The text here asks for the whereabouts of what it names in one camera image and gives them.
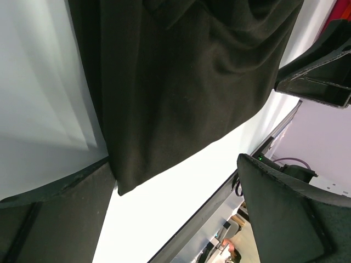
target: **cable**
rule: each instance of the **cable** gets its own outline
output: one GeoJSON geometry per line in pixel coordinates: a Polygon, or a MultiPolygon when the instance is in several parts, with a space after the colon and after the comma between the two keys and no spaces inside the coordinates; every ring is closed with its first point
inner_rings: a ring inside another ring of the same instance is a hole
{"type": "Polygon", "coordinates": [[[241,197],[244,195],[244,193],[242,192],[242,189],[241,189],[241,192],[239,192],[240,180],[239,180],[239,174],[237,173],[237,170],[233,172],[232,175],[234,175],[232,190],[235,191],[236,196],[241,197]]]}
{"type": "Polygon", "coordinates": [[[299,158],[294,158],[294,157],[279,158],[277,160],[274,160],[273,162],[276,163],[276,162],[285,161],[285,160],[300,162],[300,163],[304,164],[307,169],[311,170],[311,166],[309,166],[309,164],[307,162],[305,162],[304,160],[301,160],[299,158]]]}

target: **white panel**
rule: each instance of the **white panel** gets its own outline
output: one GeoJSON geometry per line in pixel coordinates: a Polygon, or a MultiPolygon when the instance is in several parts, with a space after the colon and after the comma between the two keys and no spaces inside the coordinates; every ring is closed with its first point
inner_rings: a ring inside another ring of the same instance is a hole
{"type": "Polygon", "coordinates": [[[290,36],[290,39],[294,41],[289,41],[286,47],[291,52],[284,53],[280,66],[288,64],[311,47],[318,38],[335,2],[336,0],[307,0],[303,2],[290,36]]]}
{"type": "Polygon", "coordinates": [[[0,1],[0,200],[106,157],[64,0],[0,1]]]}
{"type": "Polygon", "coordinates": [[[309,184],[337,195],[351,197],[350,187],[338,184],[322,176],[313,177],[309,184]]]}
{"type": "Polygon", "coordinates": [[[275,155],[300,158],[318,175],[351,188],[350,119],[351,107],[304,101],[275,155]]]}

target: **white wall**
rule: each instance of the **white wall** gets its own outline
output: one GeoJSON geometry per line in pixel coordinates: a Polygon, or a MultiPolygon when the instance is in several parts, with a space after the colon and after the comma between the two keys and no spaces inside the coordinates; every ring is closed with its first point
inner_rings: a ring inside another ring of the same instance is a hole
{"type": "Polygon", "coordinates": [[[296,20],[280,67],[303,54],[318,38],[336,0],[305,0],[296,20]]]}
{"type": "Polygon", "coordinates": [[[317,174],[349,190],[350,150],[351,107],[304,101],[274,155],[303,159],[317,174]]]}
{"type": "Polygon", "coordinates": [[[0,1],[0,200],[107,155],[64,0],[0,1]]]}

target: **purple cable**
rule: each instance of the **purple cable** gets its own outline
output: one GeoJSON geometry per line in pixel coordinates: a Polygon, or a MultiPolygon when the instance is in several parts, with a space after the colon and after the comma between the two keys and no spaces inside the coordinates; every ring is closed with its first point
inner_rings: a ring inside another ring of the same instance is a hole
{"type": "Polygon", "coordinates": [[[286,158],[280,158],[280,159],[274,160],[273,162],[276,163],[276,162],[284,161],[284,160],[296,161],[296,162],[303,163],[307,167],[307,169],[311,170],[311,166],[309,166],[307,162],[305,162],[304,160],[301,160],[299,158],[286,157],[286,158]]]}

